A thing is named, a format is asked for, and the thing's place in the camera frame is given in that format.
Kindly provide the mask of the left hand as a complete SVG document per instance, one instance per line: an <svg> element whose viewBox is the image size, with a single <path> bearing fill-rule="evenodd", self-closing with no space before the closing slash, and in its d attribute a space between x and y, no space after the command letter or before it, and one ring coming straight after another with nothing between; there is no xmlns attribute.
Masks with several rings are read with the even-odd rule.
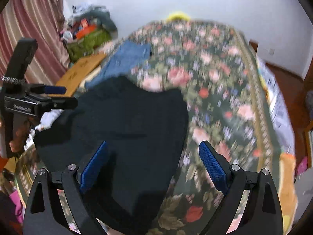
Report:
<svg viewBox="0 0 313 235"><path fill-rule="evenodd" d="M29 136L31 130L31 123L26 120L16 131L15 138L10 141L9 146L13 153L17 153L23 150L23 146Z"/></svg>

